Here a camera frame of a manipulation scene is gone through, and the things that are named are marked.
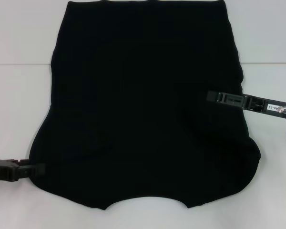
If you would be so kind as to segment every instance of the white surface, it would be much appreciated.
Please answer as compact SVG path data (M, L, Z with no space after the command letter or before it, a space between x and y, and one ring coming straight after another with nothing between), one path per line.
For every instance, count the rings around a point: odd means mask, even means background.
M0 0L0 64L51 60L66 0ZM242 62L286 62L286 0L226 0ZM286 64L244 64L244 93L286 102ZM0 158L28 156L50 105L48 65L0 66ZM187 209L138 198L106 211L0 182L0 229L286 229L286 120L245 112L262 159L242 192Z
M0 64L50 63L67 2L0 0ZM286 62L286 0L226 4L241 62Z

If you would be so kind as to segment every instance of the black shorts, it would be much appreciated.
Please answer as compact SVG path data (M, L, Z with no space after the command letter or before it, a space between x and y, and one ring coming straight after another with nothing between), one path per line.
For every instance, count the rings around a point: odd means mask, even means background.
M260 159L223 0L69 2L51 62L51 108L31 148L33 183L106 209L154 196L188 207L235 194Z

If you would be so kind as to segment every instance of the white table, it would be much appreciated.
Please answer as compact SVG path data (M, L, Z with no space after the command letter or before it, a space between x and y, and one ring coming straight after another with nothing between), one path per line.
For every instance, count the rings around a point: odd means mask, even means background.
M0 0L0 158L23 159L50 105L50 60L66 0ZM286 102L286 0L226 0L244 93ZM137 198L106 211L0 181L0 229L286 229L286 120L245 112L262 159L242 192L187 209Z

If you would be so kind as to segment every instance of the label sticker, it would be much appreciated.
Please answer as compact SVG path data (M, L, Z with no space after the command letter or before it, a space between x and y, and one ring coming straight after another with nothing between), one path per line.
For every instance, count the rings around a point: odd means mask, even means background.
M279 107L279 106L277 106L277 105L268 104L267 110L268 110L268 111L276 111L276 112L278 112L278 111L277 111L277 108L278 108L278 107Z

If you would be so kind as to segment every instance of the black garment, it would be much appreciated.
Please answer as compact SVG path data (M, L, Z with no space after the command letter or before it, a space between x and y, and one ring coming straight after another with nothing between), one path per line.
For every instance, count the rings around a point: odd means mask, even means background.
M193 207L254 176L243 112L206 101L242 93L224 1L69 2L51 67L38 187L93 208L145 196Z

